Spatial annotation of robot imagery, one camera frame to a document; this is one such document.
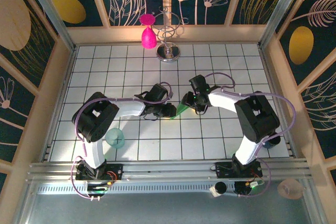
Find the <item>green cloth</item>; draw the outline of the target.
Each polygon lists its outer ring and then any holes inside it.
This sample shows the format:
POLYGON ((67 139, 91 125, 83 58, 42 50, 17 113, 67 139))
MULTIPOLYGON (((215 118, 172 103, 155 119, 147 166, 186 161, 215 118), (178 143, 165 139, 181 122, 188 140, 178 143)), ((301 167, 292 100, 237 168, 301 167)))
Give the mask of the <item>green cloth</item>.
POLYGON ((179 103, 176 108, 176 114, 171 117, 170 119, 175 119, 177 116, 181 115, 185 110, 187 110, 189 107, 185 104, 179 103))

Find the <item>teal translucent cup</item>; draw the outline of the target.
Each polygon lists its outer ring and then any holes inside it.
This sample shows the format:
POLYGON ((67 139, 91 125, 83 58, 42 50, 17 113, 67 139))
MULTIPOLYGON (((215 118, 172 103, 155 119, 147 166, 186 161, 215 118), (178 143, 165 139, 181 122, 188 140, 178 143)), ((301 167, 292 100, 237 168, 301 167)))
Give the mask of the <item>teal translucent cup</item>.
POLYGON ((125 144, 124 134, 118 128, 109 129, 105 135, 105 141, 113 148, 120 149, 125 144))

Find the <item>pink wine glass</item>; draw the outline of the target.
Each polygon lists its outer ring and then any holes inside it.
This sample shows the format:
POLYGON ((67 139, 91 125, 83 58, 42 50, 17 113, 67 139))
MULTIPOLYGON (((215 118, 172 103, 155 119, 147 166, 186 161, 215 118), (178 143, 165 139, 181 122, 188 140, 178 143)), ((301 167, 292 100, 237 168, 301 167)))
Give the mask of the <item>pink wine glass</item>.
POLYGON ((152 25, 155 23, 155 17, 152 14, 144 14, 140 17, 140 23, 145 26, 142 33, 141 43, 143 48, 152 49, 157 45, 156 35, 152 29, 152 25))

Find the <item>perforated metal strip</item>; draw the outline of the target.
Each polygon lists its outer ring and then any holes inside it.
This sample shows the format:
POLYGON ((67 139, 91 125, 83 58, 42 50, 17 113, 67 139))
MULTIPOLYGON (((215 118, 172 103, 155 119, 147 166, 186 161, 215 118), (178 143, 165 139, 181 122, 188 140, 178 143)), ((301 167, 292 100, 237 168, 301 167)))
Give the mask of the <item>perforated metal strip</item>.
MULTIPOLYGON (((195 182, 195 183, 115 183, 108 187, 99 187, 98 192, 102 194, 132 194, 132 193, 188 193, 204 192, 209 190, 215 182, 195 182)), ((72 184, 50 183, 37 187, 37 193, 43 195, 65 195, 75 194, 72 184)))

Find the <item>dark blue cup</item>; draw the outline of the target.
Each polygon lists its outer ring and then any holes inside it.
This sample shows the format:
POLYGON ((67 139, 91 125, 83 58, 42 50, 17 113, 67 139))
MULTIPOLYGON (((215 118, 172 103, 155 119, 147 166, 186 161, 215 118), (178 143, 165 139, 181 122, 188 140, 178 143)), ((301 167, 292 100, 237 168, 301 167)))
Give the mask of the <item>dark blue cup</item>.
POLYGON ((263 148, 265 148, 265 149, 273 148, 276 145, 278 145, 280 143, 280 141, 281 141, 280 136, 272 138, 272 139, 270 139, 270 140, 268 140, 264 143, 263 148))

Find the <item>black round knob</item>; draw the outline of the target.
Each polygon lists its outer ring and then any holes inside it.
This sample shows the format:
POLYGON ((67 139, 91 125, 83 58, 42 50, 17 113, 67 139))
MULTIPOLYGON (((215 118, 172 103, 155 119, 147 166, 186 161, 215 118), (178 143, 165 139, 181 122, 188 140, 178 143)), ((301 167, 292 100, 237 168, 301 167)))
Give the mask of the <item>black round knob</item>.
POLYGON ((219 197, 226 193, 227 191, 227 186, 224 182, 217 182, 215 185, 213 185, 209 191, 213 195, 213 197, 219 197))

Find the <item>black controller board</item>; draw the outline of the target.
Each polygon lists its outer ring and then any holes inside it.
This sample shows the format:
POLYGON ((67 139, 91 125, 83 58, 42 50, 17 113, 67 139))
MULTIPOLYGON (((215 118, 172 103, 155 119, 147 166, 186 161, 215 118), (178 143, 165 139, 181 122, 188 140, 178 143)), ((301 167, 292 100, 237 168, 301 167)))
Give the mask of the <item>black controller board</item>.
POLYGON ((86 194, 91 200, 100 200, 110 189, 112 182, 89 182, 86 185, 86 194))
POLYGON ((253 182, 243 182, 238 181, 234 182, 234 193, 238 196, 248 196, 254 187, 262 185, 261 181, 253 181, 253 182))

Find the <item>pale pink translucent cup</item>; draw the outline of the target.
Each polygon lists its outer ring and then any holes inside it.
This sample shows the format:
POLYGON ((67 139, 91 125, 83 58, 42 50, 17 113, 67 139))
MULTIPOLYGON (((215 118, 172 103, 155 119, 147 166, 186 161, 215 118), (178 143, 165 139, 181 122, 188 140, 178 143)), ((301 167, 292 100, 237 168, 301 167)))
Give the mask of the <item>pale pink translucent cup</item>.
POLYGON ((304 187, 296 179, 288 178, 277 186, 277 190, 281 197, 297 200, 303 196, 304 187))

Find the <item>aluminium mounting rail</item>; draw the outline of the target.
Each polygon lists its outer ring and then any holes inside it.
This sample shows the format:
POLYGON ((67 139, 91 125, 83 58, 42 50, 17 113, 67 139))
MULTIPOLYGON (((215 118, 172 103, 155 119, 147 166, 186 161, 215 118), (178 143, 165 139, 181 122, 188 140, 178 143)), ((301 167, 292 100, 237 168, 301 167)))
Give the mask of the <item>aluminium mounting rail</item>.
MULTIPOLYGON (((123 183, 134 182, 200 182, 216 181, 216 160, 135 161, 122 162, 123 183)), ((260 161, 264 181, 311 179, 312 173, 304 158, 266 158, 260 161)), ((29 166, 27 182, 63 182, 70 179, 70 162, 33 163, 29 166)))

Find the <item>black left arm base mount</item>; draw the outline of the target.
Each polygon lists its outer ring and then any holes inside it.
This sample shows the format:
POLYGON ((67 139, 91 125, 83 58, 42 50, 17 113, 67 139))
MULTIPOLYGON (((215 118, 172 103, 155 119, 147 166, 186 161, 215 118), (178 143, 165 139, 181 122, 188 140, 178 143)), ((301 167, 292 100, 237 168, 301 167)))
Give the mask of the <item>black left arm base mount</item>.
POLYGON ((123 173, 122 164, 104 163, 98 168, 92 168, 86 163, 76 166, 76 180, 121 180, 123 173))

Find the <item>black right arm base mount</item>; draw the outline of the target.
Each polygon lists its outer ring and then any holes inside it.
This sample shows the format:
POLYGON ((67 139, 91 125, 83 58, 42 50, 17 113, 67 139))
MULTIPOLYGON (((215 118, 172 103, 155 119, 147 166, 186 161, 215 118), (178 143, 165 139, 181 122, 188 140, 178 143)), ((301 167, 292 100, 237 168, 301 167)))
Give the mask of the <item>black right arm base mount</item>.
POLYGON ((263 177, 261 164, 258 161, 244 167, 240 167, 234 162, 216 162, 210 167, 210 170, 216 173, 217 178, 263 177))

